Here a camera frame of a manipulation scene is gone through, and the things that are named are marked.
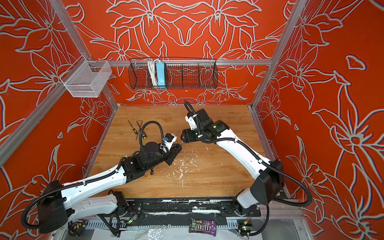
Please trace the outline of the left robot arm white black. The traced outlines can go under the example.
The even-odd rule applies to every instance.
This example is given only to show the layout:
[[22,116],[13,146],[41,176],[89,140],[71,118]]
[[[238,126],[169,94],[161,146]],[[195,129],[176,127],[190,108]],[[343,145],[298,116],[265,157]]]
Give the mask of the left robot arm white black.
[[161,142],[139,141],[140,149],[129,157],[97,175],[60,184],[49,183],[43,193],[32,200],[21,215],[21,224],[26,229],[38,229],[41,234],[50,233],[66,224],[70,217],[79,214],[75,205],[107,189],[122,186],[143,177],[161,163],[172,165],[182,150],[173,134],[161,133]]

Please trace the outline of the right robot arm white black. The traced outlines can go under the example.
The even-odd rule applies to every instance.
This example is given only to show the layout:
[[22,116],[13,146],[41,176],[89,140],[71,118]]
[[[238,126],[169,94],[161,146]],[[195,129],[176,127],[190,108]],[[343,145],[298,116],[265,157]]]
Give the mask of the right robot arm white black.
[[[255,180],[249,188],[241,191],[235,197],[235,205],[248,209],[253,205],[267,206],[271,201],[276,201],[294,207],[307,207],[313,202],[313,196],[308,187],[286,174],[280,161],[272,161],[257,153],[223,121],[213,122],[204,109],[196,111],[188,101],[184,101],[184,106],[188,111],[185,119],[190,127],[183,130],[182,141],[218,145],[242,164]],[[304,191],[306,200],[294,203],[277,199],[276,196],[284,187],[285,180],[290,180],[298,185]]]

